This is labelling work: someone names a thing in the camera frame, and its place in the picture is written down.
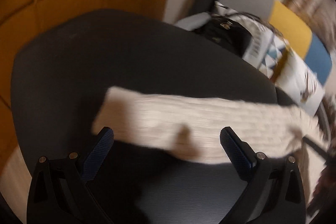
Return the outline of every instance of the patterned fabric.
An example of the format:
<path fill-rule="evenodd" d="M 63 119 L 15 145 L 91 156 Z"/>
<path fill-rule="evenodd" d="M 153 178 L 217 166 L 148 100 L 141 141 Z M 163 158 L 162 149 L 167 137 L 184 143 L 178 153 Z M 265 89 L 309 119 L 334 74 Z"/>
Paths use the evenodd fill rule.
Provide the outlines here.
<path fill-rule="evenodd" d="M 278 65 L 278 62 L 281 60 L 285 51 L 286 42 L 278 37 L 274 37 L 268 48 L 266 56 L 259 67 L 259 71 L 271 79 L 274 69 Z"/>

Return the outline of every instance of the blue cushion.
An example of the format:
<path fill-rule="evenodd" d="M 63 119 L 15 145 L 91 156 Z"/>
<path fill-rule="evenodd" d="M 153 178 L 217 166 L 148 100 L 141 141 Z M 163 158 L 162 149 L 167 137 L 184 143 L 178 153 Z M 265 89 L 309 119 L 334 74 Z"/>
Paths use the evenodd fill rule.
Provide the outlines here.
<path fill-rule="evenodd" d="M 324 85 L 330 74 L 332 61 L 323 43 L 314 33 L 312 34 L 310 48 L 304 61 L 307 66 L 317 74 L 317 79 L 321 85 Z"/>

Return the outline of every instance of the black bag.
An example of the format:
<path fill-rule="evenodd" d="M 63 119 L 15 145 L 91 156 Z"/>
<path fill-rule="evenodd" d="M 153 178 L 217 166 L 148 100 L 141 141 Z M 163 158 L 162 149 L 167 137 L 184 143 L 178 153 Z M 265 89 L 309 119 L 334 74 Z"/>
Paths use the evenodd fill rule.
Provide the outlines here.
<path fill-rule="evenodd" d="M 225 16 L 214 16 L 194 32 L 239 57 L 243 56 L 252 39 L 252 35 L 247 29 Z"/>

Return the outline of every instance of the yellow cushion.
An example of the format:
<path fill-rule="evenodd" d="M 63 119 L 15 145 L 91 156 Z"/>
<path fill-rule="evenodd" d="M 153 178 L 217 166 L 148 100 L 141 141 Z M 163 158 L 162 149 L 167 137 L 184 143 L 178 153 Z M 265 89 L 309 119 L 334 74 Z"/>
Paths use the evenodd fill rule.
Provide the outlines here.
<path fill-rule="evenodd" d="M 310 28 L 295 13 L 277 0 L 274 1 L 268 21 L 282 32 L 292 49 L 304 59 L 312 39 Z"/>

